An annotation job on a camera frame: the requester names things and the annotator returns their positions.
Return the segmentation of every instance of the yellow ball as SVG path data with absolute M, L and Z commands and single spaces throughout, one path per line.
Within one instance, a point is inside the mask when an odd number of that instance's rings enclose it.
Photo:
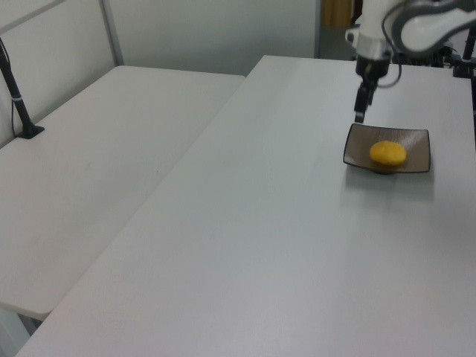
M 392 141 L 380 141 L 370 148 L 370 157 L 380 164 L 399 166 L 407 159 L 405 148 Z

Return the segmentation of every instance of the table surface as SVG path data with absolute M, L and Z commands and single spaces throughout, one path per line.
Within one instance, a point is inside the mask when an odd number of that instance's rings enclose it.
M 243 77 L 118 67 L 0 150 L 0 306 L 43 319 Z
M 379 176 L 342 163 L 354 70 L 264 57 L 19 357 L 472 356 L 470 83 L 405 66 L 376 92 L 367 124 L 433 150 Z

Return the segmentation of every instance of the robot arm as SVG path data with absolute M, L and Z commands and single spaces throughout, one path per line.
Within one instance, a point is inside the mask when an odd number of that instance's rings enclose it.
M 356 122 L 363 123 L 379 80 L 387 75 L 392 53 L 431 54 L 452 34 L 476 25 L 476 0 L 364 0 L 362 23 L 346 32 L 356 49 Z

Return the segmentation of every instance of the square plate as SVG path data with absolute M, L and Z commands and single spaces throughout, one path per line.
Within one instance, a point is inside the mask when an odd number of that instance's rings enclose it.
M 392 167 L 370 158 L 370 148 L 379 141 L 393 141 L 407 150 L 407 161 Z M 377 173 L 427 173 L 431 167 L 428 130 L 380 128 L 353 124 L 344 150 L 344 163 Z

